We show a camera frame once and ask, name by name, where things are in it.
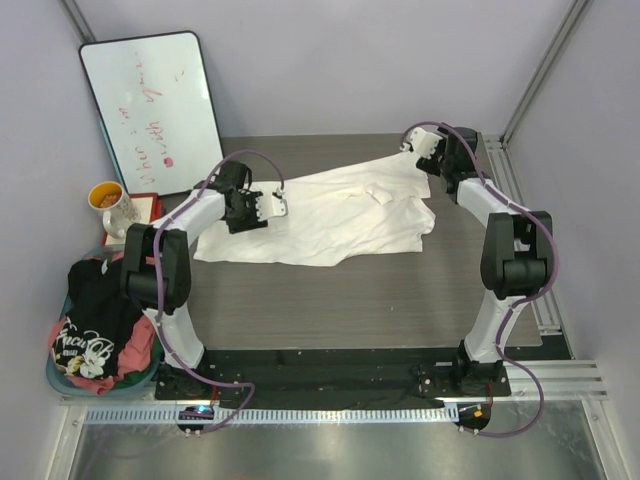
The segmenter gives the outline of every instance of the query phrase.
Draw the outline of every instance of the red cloth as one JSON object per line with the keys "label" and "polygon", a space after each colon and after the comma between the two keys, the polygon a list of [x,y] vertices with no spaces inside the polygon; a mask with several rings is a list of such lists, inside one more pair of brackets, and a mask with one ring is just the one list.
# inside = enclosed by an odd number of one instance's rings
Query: red cloth
{"label": "red cloth", "polygon": [[[66,317],[56,323],[49,333],[49,347],[52,347],[56,337],[62,330]],[[155,340],[155,330],[151,320],[144,315],[133,326],[131,339],[118,355],[118,375],[101,380],[88,379],[84,377],[67,377],[76,387],[81,387],[97,395],[103,395],[122,380],[127,373],[141,372],[151,363],[151,349]],[[55,362],[53,348],[51,355]]]}

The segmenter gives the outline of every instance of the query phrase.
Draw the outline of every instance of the wooden table surface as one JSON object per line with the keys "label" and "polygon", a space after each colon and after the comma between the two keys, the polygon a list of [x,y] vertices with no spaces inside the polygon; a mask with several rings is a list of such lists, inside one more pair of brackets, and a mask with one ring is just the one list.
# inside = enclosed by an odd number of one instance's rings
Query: wooden table surface
{"label": "wooden table surface", "polygon": [[[360,163],[398,151],[398,135],[252,137],[223,140],[225,153],[253,148],[286,178]],[[479,159],[490,171],[486,155]],[[253,178],[275,180],[266,162],[245,156]],[[423,253],[367,255],[330,268],[192,260],[189,310],[207,348],[454,347],[482,303],[484,228],[431,179],[436,214]],[[180,196],[165,198],[168,208]],[[510,345],[540,345],[531,307]]]}

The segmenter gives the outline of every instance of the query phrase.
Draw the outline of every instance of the whiteboard frame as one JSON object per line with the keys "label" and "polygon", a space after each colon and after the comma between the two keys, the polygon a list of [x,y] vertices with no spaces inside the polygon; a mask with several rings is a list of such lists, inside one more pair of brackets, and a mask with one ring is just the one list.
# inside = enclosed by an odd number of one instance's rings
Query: whiteboard frame
{"label": "whiteboard frame", "polygon": [[122,186],[124,187],[124,189],[129,192],[129,188],[127,187],[127,183],[126,180],[124,178],[124,176],[122,175],[122,171],[120,170],[120,164],[118,163],[118,158],[116,156],[115,150],[113,148],[113,142],[111,141],[111,137],[109,136],[109,130],[107,129],[107,124],[104,121],[104,117],[102,115],[102,111],[100,110],[100,104],[98,103],[98,98],[96,97],[96,93],[93,90],[93,85],[91,84],[91,78],[89,77],[89,72],[87,72],[87,68],[84,64],[84,60],[82,59],[82,49],[84,47],[87,46],[92,46],[92,45],[101,45],[101,44],[106,44],[106,43],[120,43],[120,42],[128,42],[131,40],[142,40],[145,38],[158,38],[158,37],[167,37],[170,35],[180,35],[180,34],[185,34],[185,33],[189,33],[191,35],[193,35],[196,39],[196,42],[198,43],[198,51],[200,52],[200,60],[202,61],[202,66],[204,67],[204,79],[207,82],[207,90],[209,91],[209,101],[211,103],[211,114],[213,115],[213,120],[214,123],[216,125],[216,136],[218,139],[218,144],[220,146],[220,151],[222,152],[222,156],[223,158],[226,156],[226,153],[224,151],[224,148],[222,146],[222,142],[220,141],[220,127],[218,126],[218,118],[216,116],[216,109],[215,106],[213,105],[213,95],[211,93],[211,85],[209,84],[209,74],[207,72],[207,65],[204,61],[204,55],[202,52],[202,42],[200,42],[200,37],[198,36],[198,34],[196,32],[194,32],[193,30],[179,30],[176,32],[166,32],[166,33],[157,33],[157,34],[153,34],[153,35],[140,35],[140,36],[136,36],[136,37],[127,37],[127,38],[117,38],[115,40],[101,40],[98,42],[87,42],[87,43],[83,43],[82,45],[80,45],[80,48],[78,48],[78,57],[80,57],[80,64],[82,65],[82,71],[84,72],[84,76],[87,79],[87,83],[89,84],[89,90],[91,90],[91,98],[93,99],[93,103],[96,107],[96,110],[98,110],[98,115],[100,115],[100,128],[101,131],[104,135],[104,139],[105,142],[107,143],[107,149],[109,150],[109,154],[111,156],[111,161],[113,163],[113,166],[116,170],[116,175],[118,176],[118,179],[120,180],[120,183],[122,183]]}

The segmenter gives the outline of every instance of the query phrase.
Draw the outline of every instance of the white cloth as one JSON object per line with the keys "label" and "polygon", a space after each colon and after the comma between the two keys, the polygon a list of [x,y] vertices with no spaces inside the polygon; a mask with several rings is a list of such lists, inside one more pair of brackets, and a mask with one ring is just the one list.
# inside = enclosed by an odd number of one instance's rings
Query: white cloth
{"label": "white cloth", "polygon": [[[286,217],[235,235],[216,222],[200,236],[195,258],[329,267],[355,255],[421,252],[435,215],[421,200],[430,191],[417,159],[404,152],[288,180]],[[252,189],[276,186],[256,182]]]}

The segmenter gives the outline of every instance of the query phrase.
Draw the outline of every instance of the mug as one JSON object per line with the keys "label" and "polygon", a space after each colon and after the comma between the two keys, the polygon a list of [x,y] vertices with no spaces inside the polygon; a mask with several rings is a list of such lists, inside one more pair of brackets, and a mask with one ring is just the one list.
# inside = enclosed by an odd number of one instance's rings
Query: mug
{"label": "mug", "polygon": [[140,221],[140,212],[117,182],[102,182],[93,187],[89,205],[102,216],[102,226],[114,238],[124,238],[128,228]]}

